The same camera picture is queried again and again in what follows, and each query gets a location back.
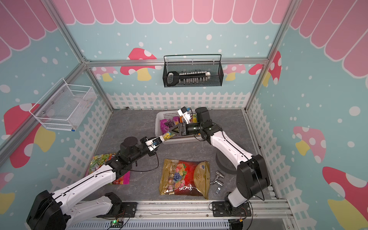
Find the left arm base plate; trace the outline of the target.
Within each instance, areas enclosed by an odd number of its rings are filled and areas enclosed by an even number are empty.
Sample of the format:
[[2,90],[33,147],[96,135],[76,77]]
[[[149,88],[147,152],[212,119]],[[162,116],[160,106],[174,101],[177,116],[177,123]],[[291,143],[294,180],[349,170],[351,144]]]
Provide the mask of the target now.
[[137,205],[137,202],[123,202],[120,204],[113,204],[112,208],[107,214],[99,215],[97,217],[103,219],[118,219],[126,217],[134,218],[137,211]]

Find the small circuit board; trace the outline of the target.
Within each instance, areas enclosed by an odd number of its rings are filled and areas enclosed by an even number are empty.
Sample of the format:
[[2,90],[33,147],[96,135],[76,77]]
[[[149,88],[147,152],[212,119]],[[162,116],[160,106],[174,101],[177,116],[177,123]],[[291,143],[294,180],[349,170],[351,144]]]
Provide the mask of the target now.
[[110,222],[110,229],[113,229],[113,228],[122,228],[124,225],[124,221],[123,220],[112,220]]

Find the black socket tool set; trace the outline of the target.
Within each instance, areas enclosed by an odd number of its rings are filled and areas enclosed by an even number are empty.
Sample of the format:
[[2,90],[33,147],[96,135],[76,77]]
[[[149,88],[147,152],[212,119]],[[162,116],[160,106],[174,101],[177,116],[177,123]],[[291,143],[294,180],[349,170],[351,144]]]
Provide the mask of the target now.
[[197,84],[199,82],[208,81],[211,73],[208,71],[195,72],[169,72],[166,77],[167,86],[176,86],[178,84]]

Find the silver metal clamp parts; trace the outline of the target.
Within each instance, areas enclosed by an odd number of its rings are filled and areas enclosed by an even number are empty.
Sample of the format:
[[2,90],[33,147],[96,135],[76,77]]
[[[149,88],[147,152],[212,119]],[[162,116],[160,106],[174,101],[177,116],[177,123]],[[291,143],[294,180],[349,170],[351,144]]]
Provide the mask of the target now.
[[223,182],[222,180],[224,179],[224,175],[219,172],[219,171],[216,171],[215,173],[215,179],[210,183],[211,185],[217,185],[217,189],[215,191],[216,194],[219,194],[222,187],[223,187]]

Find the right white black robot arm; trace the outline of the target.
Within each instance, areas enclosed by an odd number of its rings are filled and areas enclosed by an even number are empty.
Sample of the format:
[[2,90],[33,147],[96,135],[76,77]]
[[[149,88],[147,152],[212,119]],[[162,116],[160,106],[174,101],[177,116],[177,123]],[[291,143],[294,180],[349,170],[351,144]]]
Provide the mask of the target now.
[[185,106],[177,111],[184,119],[171,129],[178,136],[200,134],[202,140],[219,150],[236,168],[236,188],[226,202],[237,208],[271,184],[266,162],[261,155],[253,155],[234,142],[222,126],[212,121],[206,107],[195,110],[197,122],[192,123],[190,110]]

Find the purple grape candy bag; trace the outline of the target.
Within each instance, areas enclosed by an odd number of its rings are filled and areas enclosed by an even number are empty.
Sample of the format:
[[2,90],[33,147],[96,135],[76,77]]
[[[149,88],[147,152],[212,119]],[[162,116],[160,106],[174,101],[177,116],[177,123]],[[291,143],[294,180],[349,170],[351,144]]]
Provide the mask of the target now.
[[166,132],[169,132],[171,128],[178,125],[179,122],[180,122],[179,117],[160,120],[160,129],[162,133],[165,134]]

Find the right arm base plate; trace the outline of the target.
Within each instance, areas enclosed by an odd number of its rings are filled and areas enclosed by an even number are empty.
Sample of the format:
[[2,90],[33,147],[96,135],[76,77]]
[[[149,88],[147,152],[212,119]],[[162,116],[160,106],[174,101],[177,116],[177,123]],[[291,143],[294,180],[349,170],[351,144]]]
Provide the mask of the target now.
[[250,217],[251,208],[248,202],[233,207],[228,201],[213,201],[209,205],[214,217]]

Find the white plastic basket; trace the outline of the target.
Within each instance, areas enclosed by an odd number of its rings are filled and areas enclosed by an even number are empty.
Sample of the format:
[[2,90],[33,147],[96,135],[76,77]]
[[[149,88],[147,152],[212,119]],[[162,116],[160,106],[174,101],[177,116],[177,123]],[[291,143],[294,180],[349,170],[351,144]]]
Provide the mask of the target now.
[[[179,114],[177,111],[161,111],[156,115],[156,121],[155,121],[155,135],[160,136],[164,133],[168,132],[169,129],[164,130],[162,132],[161,129],[161,121],[162,120],[170,120],[174,117],[178,117]],[[190,135],[190,136],[174,136],[170,138],[169,140],[165,141],[164,144],[182,144],[182,143],[189,143],[189,142],[198,142],[198,140],[201,140],[200,135]]]

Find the green candy bag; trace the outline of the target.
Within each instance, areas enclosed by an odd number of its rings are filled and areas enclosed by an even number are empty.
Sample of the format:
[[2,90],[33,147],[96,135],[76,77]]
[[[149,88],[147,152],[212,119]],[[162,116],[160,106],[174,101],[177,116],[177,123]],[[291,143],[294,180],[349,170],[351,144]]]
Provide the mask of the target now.
[[175,133],[166,132],[165,134],[163,134],[163,139],[164,139],[165,141],[167,141],[167,140],[171,139],[171,138],[172,138],[172,137],[174,137],[174,136],[175,136]]

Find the pink fruit chewy candy bag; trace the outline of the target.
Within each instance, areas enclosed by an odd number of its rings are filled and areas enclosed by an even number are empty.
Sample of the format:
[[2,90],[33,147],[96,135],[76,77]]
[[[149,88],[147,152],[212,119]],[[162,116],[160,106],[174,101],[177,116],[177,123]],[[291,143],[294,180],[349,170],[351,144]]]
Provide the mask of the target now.
[[[90,164],[86,170],[85,176],[92,174],[98,170],[107,161],[111,160],[115,156],[115,153],[99,154],[92,157]],[[110,183],[111,185],[129,185],[130,184],[130,172],[124,174],[121,178]]]

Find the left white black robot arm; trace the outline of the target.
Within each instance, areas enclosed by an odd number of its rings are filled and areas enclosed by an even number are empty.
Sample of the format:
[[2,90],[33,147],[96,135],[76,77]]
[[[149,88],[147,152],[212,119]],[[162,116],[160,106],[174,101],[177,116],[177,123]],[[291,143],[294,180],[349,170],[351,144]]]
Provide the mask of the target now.
[[144,157],[152,156],[165,141],[163,136],[138,140],[128,137],[120,144],[120,150],[93,173],[53,193],[39,193],[26,219],[32,230],[65,230],[92,217],[116,218],[127,213],[122,200],[110,192],[82,203],[81,201],[131,171],[132,165]]

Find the large gold red candy bag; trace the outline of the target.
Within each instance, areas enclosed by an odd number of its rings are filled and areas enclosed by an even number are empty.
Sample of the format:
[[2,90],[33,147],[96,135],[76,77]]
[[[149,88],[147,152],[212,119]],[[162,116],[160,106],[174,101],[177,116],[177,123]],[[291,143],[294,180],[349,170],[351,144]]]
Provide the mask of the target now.
[[159,185],[161,195],[209,198],[210,163],[165,159]]

